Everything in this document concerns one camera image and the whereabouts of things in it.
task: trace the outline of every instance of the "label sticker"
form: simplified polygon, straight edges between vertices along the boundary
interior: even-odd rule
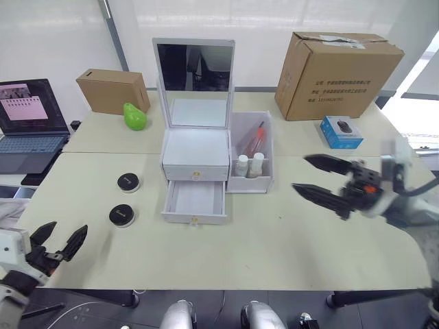
[[[358,40],[345,38],[343,36],[324,36],[321,34],[320,39],[325,40],[325,41],[344,41],[344,42],[359,43]]]
[[[326,46],[336,46],[336,47],[348,47],[348,48],[355,48],[355,49],[365,49],[365,46],[363,46],[361,43],[354,43],[354,42],[327,42],[323,41],[323,45]]]

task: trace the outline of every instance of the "blue box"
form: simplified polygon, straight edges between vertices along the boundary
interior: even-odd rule
[[[325,116],[320,128],[331,149],[356,149],[363,141],[348,116]]]

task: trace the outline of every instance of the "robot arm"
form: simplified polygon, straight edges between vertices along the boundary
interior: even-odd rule
[[[300,195],[334,211],[344,220],[356,210],[369,218],[385,217],[387,223],[406,231],[419,244],[432,280],[439,282],[439,207],[435,205],[433,195],[418,195],[417,191],[423,192],[424,186],[414,191],[405,190],[401,170],[405,166],[401,166],[395,157],[384,156],[380,175],[365,168],[363,162],[349,162],[325,154],[306,156],[305,160],[324,171],[342,175],[352,173],[352,178],[340,195],[315,185],[292,184]],[[426,186],[434,186],[435,183],[432,181]]]
[[[7,272],[0,281],[0,328],[18,328],[32,291],[44,286],[58,265],[69,262],[82,246],[87,225],[71,235],[63,250],[46,252],[42,244],[55,225],[43,225],[31,237],[24,230],[0,229],[0,267]]]

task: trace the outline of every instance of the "cardboard box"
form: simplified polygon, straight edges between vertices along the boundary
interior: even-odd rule
[[[288,121],[359,117],[403,56],[376,34],[294,32],[274,98]]]
[[[363,141],[350,117],[327,116],[322,120],[320,128],[331,149],[356,149]]]
[[[93,112],[123,114],[127,102],[143,112],[150,108],[142,73],[88,69],[76,82]]]

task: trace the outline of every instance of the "black lid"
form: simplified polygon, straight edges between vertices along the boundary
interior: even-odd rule
[[[112,223],[116,226],[124,226],[132,221],[134,211],[127,204],[119,204],[110,211],[109,217]]]
[[[135,173],[125,173],[119,177],[117,185],[124,191],[131,191],[139,185],[139,178]]]

